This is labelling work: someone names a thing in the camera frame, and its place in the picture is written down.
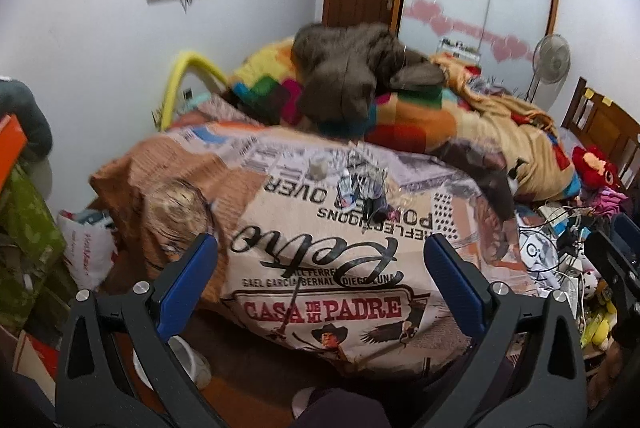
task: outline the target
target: dotted pattern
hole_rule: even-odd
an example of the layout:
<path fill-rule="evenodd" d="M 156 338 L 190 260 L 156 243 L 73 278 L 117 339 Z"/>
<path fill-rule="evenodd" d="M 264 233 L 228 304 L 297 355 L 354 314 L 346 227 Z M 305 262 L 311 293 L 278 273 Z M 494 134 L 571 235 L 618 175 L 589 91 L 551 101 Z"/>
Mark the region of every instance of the dotted pattern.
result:
<path fill-rule="evenodd" d="M 453 222 L 452 199 L 450 194 L 436 192 L 431 202 L 433 229 L 442 233 L 448 241 L 458 240 L 458 229 Z"/>

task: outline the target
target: blue gripper pad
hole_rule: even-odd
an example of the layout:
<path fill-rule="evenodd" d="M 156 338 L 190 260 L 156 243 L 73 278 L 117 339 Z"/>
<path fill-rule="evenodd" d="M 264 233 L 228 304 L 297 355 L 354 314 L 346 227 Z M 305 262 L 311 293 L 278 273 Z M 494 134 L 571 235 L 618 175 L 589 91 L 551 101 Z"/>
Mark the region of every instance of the blue gripper pad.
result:
<path fill-rule="evenodd" d="M 218 264 L 217 240 L 212 235 L 200 235 L 190 250 L 183 255 L 188 256 L 191 260 L 182 268 L 180 275 L 175 278 L 174 284 L 164 293 L 160 302 L 158 335 L 164 342 L 184 331 L 202 291 Z"/>
<path fill-rule="evenodd" d="M 424 242 L 424 265 L 460 330 L 480 341 L 492 307 L 486 278 L 475 265 L 463 261 L 440 233 Z"/>

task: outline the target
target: orange box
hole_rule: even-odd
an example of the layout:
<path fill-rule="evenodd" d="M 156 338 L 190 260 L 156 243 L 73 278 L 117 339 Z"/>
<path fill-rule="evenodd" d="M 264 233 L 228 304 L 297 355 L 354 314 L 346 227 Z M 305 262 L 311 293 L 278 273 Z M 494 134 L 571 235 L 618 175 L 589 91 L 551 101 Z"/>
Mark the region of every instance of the orange box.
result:
<path fill-rule="evenodd" d="M 0 189 L 26 144 L 27 137 L 18 118 L 12 114 L 0 118 Z"/>

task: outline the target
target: metal screw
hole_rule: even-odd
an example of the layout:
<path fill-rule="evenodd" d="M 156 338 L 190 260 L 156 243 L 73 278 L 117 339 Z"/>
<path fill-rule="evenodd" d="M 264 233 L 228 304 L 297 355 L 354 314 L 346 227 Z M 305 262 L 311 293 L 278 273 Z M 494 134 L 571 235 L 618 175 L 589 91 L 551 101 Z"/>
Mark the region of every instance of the metal screw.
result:
<path fill-rule="evenodd" d="M 509 286 L 504 282 L 494 282 L 491 284 L 491 289 L 495 294 L 501 296 L 506 295 L 509 292 Z"/>
<path fill-rule="evenodd" d="M 553 293 L 551 293 L 551 296 L 553 296 L 554 300 L 557 302 L 566 302 L 566 294 L 564 294 L 562 291 L 558 291 L 558 289 L 553 291 Z"/>
<path fill-rule="evenodd" d="M 140 281 L 137 282 L 134 286 L 133 286 L 133 292 L 135 294 L 145 294 L 147 291 L 149 291 L 149 288 L 151 286 L 149 285 L 149 283 L 147 281 Z"/>
<path fill-rule="evenodd" d="M 89 298 L 90 294 L 91 293 L 89 293 L 88 289 L 81 289 L 76 293 L 76 300 L 78 300 L 79 302 L 84 302 Z"/>

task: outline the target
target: white cup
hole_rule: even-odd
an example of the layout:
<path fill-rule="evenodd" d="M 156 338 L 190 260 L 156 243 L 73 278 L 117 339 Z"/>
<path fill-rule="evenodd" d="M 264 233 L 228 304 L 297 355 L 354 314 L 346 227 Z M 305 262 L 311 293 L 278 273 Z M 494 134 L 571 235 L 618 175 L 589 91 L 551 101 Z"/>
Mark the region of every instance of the white cup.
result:
<path fill-rule="evenodd" d="M 169 338 L 169 348 L 174 352 L 175 357 L 187 375 L 191 378 L 191 381 L 195 383 L 198 389 L 202 390 L 206 388 L 211 381 L 211 368 L 209 362 L 204 358 L 202 354 L 196 352 L 191 346 L 184 341 L 180 336 L 172 336 Z M 133 351 L 133 368 L 136 370 L 136 374 L 151 390 L 153 387 L 146 377 L 145 371 L 142 369 L 140 360 L 135 350 Z"/>

